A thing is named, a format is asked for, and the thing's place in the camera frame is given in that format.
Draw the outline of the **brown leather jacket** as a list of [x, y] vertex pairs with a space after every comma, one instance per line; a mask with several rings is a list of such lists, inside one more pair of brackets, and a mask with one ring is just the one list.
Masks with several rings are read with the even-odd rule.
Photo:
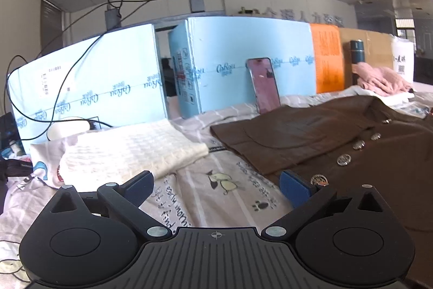
[[409, 278], [432, 284], [432, 118], [391, 109], [374, 96], [283, 106], [211, 133], [273, 183], [285, 170], [321, 176], [339, 192], [374, 186], [415, 243]]

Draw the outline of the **cream waffle blanket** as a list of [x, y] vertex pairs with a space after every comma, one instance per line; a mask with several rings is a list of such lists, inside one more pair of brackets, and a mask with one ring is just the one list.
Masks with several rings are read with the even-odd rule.
[[81, 134], [65, 148], [59, 172], [77, 191], [123, 184], [143, 171], [157, 180], [207, 156], [204, 143], [190, 141], [168, 119]]

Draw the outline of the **cartoon printed bed sheet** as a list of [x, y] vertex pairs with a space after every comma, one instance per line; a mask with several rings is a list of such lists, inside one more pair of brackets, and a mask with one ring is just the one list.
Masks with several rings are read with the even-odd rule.
[[[190, 141], [206, 144], [207, 156], [159, 178], [142, 209], [175, 230], [195, 226], [264, 227], [290, 210], [276, 183], [258, 174], [247, 162], [212, 137], [215, 124], [250, 119], [257, 115], [250, 103], [171, 121]], [[34, 166], [28, 177], [11, 177], [1, 215], [1, 287], [24, 288], [28, 282], [18, 255], [22, 237], [42, 208], [64, 183], [60, 159], [77, 141], [71, 135], [33, 144], [25, 160]]]

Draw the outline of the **smartphone leaning on box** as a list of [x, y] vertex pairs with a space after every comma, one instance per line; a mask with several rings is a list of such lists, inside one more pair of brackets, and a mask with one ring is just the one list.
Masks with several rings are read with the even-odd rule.
[[246, 67], [250, 72], [259, 113], [264, 114], [279, 108], [280, 96], [271, 59], [268, 57], [248, 59]]

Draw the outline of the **left light blue box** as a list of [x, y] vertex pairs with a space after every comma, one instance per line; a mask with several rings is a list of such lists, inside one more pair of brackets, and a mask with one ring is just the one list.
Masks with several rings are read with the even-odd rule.
[[48, 141], [59, 120], [120, 127], [167, 117], [153, 25], [75, 43], [14, 70], [9, 96], [24, 145]]

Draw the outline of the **orange cardboard box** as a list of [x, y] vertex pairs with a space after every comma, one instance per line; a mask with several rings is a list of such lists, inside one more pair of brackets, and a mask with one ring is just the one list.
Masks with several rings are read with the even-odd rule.
[[344, 57], [337, 26], [310, 24], [316, 63], [316, 92], [344, 89]]

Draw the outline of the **pink knitted sweater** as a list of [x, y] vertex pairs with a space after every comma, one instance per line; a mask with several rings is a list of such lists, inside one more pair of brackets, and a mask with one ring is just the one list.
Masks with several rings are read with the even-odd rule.
[[388, 67], [372, 67], [366, 62], [359, 62], [352, 65], [352, 73], [357, 77], [358, 86], [383, 97], [412, 89], [409, 82]]

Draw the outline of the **large light blue box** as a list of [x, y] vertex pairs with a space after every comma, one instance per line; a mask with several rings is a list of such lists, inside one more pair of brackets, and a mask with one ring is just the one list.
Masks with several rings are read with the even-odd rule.
[[274, 18], [193, 17], [169, 34], [181, 116], [254, 103], [250, 59], [268, 59], [281, 96], [316, 94], [310, 25]]

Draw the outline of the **dark blue thermos bottle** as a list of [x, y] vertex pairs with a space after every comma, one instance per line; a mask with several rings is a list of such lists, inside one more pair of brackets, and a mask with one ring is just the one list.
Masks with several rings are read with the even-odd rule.
[[351, 72], [352, 84], [357, 85], [359, 75], [355, 72], [355, 65], [365, 61], [364, 42], [362, 40], [351, 40], [349, 42], [349, 50], [351, 55]]

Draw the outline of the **brown cardboard box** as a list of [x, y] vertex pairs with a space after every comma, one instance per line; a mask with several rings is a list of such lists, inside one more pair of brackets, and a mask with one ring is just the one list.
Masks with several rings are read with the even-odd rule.
[[352, 85], [352, 55], [350, 52], [352, 40], [363, 41], [365, 61], [372, 67], [393, 69], [392, 36], [390, 34], [348, 28], [340, 28], [339, 31], [344, 56], [345, 88]]

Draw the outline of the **black power adapter left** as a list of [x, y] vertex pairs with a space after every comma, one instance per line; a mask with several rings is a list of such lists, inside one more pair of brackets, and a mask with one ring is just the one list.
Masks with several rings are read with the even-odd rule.
[[111, 31], [121, 27], [121, 13], [119, 8], [107, 9], [104, 12], [106, 30]]

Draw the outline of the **black power adapter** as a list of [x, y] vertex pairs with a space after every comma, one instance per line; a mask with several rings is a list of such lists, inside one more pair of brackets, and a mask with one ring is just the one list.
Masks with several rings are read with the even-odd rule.
[[111, 31], [121, 27], [121, 13], [119, 8], [107, 9], [104, 12], [106, 30]]
[[189, 0], [189, 8], [191, 13], [205, 12], [204, 0]]

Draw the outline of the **white paper bag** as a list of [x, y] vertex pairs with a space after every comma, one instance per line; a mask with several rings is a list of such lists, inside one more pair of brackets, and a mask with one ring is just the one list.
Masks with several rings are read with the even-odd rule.
[[412, 84], [415, 66], [414, 44], [407, 39], [393, 36], [391, 45], [394, 71], [404, 80]]

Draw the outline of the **black power adapter right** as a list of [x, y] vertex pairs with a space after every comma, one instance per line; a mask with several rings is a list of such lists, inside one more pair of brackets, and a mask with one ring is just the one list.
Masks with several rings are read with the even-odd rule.
[[204, 0], [189, 0], [189, 8], [191, 13], [205, 12]]

